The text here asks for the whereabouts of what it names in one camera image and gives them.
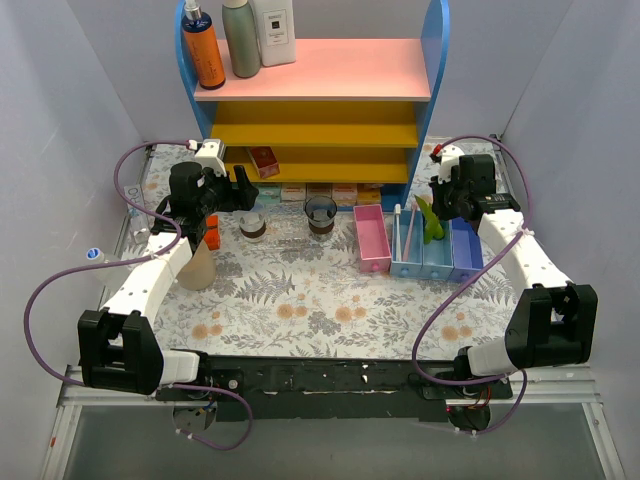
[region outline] green toy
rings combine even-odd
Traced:
[[[434,238],[436,240],[442,240],[444,238],[444,229],[442,225],[440,225],[440,219],[433,213],[430,204],[417,195],[415,195],[415,197],[416,203],[424,216],[424,244],[428,245]]]

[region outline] shelf unit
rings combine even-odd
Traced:
[[[296,39],[297,60],[233,75],[219,40],[227,81],[197,84],[175,15],[180,74],[203,138],[229,147],[225,163],[251,181],[383,183],[382,205],[405,204],[442,81],[449,42],[447,0],[429,4],[420,38]],[[245,147],[273,148],[280,174],[258,178]]]

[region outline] sticker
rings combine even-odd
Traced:
[[[267,47],[289,43],[287,32],[287,11],[273,10],[262,14],[264,30],[267,35]]]

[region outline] white wall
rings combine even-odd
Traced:
[[[574,2],[505,135],[531,179],[536,234],[598,293],[591,365],[628,478],[640,478],[638,18],[631,0]]]
[[[60,390],[28,352],[24,305],[87,247],[113,249],[125,209],[111,172],[139,136],[64,0],[0,2],[0,44],[0,476],[22,480],[40,473]],[[125,181],[139,171],[132,160]],[[58,283],[38,300],[33,330],[64,371],[100,287],[88,276]]]
[[[199,137],[175,60],[177,0],[68,0],[136,128]],[[502,133],[571,0],[450,0],[449,63],[430,135]],[[295,0],[299,38],[417,38],[429,0]],[[222,0],[203,0],[224,37]]]
[[[449,56],[429,135],[503,133],[571,2],[449,0]]]

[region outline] small box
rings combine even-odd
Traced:
[[[453,271],[450,282],[466,282],[484,266],[480,237],[462,218],[451,220],[451,244],[453,245]]]
[[[404,248],[406,246],[407,235],[409,234],[409,225],[411,225],[411,210],[402,210],[400,212],[399,222],[396,222],[395,215],[393,217],[393,228],[391,231],[391,275],[403,278],[417,278],[422,269],[422,253],[424,231],[422,225],[422,214],[416,212],[413,220],[413,228],[411,229],[411,244],[409,245],[409,255],[406,262],[402,261]],[[400,223],[400,252],[396,250],[396,236],[398,231],[396,223]]]
[[[280,187],[280,199],[283,202],[304,202],[307,186],[304,183],[283,183]]]
[[[358,246],[360,247],[360,271],[386,272],[391,265],[389,239],[380,205],[353,207]]]
[[[253,185],[258,189],[256,202],[263,205],[280,203],[279,183],[254,183]]]
[[[358,200],[356,183],[334,183],[331,187],[331,198],[339,207],[353,207]]]
[[[444,238],[431,240],[422,248],[420,277],[431,280],[448,280],[453,272],[453,246],[451,244],[451,222],[440,222]]]
[[[382,203],[382,194],[379,188],[364,188],[358,185],[358,197],[356,203],[358,205],[378,205]]]
[[[260,178],[269,178],[280,173],[278,160],[269,147],[249,147],[247,154],[256,167]]]
[[[307,184],[307,200],[317,196],[331,198],[331,184],[330,183],[308,183]]]
[[[220,232],[218,230],[218,216],[211,215],[207,218],[207,232],[204,234],[204,241],[209,250],[220,249]]]

